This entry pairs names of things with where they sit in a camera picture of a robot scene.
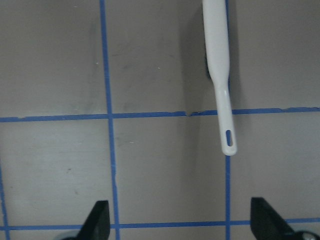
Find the handle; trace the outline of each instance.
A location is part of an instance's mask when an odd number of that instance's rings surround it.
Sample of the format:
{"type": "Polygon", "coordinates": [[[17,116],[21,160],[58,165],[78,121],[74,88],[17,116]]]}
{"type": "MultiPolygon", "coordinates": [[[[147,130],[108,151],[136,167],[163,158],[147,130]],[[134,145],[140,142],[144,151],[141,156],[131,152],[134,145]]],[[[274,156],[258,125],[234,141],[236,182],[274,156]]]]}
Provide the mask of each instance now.
{"type": "Polygon", "coordinates": [[[214,86],[218,112],[221,148],[225,155],[232,156],[237,152],[237,141],[232,109],[227,84],[214,86]]]}

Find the white brush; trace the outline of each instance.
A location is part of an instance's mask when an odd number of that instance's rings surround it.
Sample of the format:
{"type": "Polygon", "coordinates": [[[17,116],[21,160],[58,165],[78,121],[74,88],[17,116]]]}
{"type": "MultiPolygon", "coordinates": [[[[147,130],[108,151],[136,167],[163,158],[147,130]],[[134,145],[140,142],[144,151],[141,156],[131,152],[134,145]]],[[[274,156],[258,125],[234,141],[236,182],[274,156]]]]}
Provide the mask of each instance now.
{"type": "Polygon", "coordinates": [[[237,152],[237,142],[228,89],[230,58],[226,2],[202,0],[202,7],[206,58],[214,84],[221,147],[225,155],[232,156],[237,152]]]}

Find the gray surface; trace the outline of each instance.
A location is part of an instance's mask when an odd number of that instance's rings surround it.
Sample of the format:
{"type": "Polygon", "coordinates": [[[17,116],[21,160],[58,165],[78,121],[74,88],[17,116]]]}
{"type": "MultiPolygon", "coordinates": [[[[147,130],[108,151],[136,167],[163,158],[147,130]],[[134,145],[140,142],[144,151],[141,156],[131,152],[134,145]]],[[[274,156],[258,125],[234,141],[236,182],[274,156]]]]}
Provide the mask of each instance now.
{"type": "Polygon", "coordinates": [[[8,221],[79,225],[108,199],[113,222],[106,120],[0,124],[0,159],[8,221]]]}
{"type": "Polygon", "coordinates": [[[236,109],[319,107],[320,1],[229,0],[236,109]]]}
{"type": "Polygon", "coordinates": [[[218,119],[114,121],[121,223],[223,221],[225,157],[218,119]]]}
{"type": "Polygon", "coordinates": [[[99,2],[0,2],[0,117],[106,113],[99,2]]]}
{"type": "Polygon", "coordinates": [[[164,227],[122,229],[123,240],[209,240],[225,239],[225,227],[164,227]]]}
{"type": "Polygon", "coordinates": [[[231,160],[231,219],[250,219],[263,196],[284,218],[320,216],[320,113],[238,115],[231,160]]]}
{"type": "MultiPolygon", "coordinates": [[[[316,234],[320,233],[320,223],[290,223],[290,227],[292,227],[294,231],[302,230],[311,231],[316,234]]],[[[249,225],[232,226],[230,234],[232,240],[256,240],[249,225]]]]}
{"type": "Polygon", "coordinates": [[[230,238],[232,240],[256,240],[249,225],[232,226],[230,228],[230,238]]]}
{"type": "MultiPolygon", "coordinates": [[[[106,1],[115,113],[216,108],[201,7],[106,1]]],[[[234,108],[320,107],[319,12],[316,0],[229,0],[234,108]]],[[[1,1],[0,25],[0,117],[106,113],[98,0],[1,1]]],[[[285,218],[319,217],[320,113],[234,120],[231,220],[249,220],[252,196],[285,218]]],[[[115,119],[114,137],[121,224],[225,220],[216,116],[115,119]]],[[[108,146],[107,120],[0,123],[9,224],[82,224],[101,199],[114,222],[108,146]]],[[[307,229],[320,233],[318,223],[307,229]]],[[[225,238],[223,226],[120,231],[123,240],[225,238]]],[[[10,234],[40,240],[59,232],[10,234]]],[[[232,226],[231,239],[252,239],[249,226],[232,226]]]]}
{"type": "MultiPolygon", "coordinates": [[[[16,230],[10,232],[11,240],[61,240],[77,235],[77,230],[16,230]]],[[[115,240],[115,231],[111,229],[108,240],[115,240]]]]}
{"type": "Polygon", "coordinates": [[[215,109],[201,0],[106,3],[115,113],[215,109]]]}

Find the white plastic handle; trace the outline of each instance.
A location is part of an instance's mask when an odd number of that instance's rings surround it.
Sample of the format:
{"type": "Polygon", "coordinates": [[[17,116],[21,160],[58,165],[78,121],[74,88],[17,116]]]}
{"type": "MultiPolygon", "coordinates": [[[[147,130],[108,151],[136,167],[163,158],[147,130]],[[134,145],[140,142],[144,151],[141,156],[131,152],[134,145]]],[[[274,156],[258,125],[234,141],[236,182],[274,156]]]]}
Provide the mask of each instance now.
{"type": "Polygon", "coordinates": [[[206,58],[214,84],[221,147],[225,155],[232,156],[237,152],[237,141],[228,90],[230,57],[226,2],[202,0],[202,7],[206,58]]]}

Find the black plastic part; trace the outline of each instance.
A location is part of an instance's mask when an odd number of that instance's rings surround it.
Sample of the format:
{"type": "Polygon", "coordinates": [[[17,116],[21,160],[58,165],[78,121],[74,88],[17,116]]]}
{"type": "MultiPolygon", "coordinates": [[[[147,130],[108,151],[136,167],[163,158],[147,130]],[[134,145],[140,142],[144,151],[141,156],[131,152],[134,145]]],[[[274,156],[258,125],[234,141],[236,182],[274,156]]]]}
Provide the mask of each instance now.
{"type": "Polygon", "coordinates": [[[97,201],[76,237],[63,240],[108,240],[110,217],[108,201],[97,201]]]}
{"type": "Polygon", "coordinates": [[[306,240],[306,234],[320,240],[313,232],[295,232],[263,197],[251,199],[250,227],[257,240],[306,240]]]}

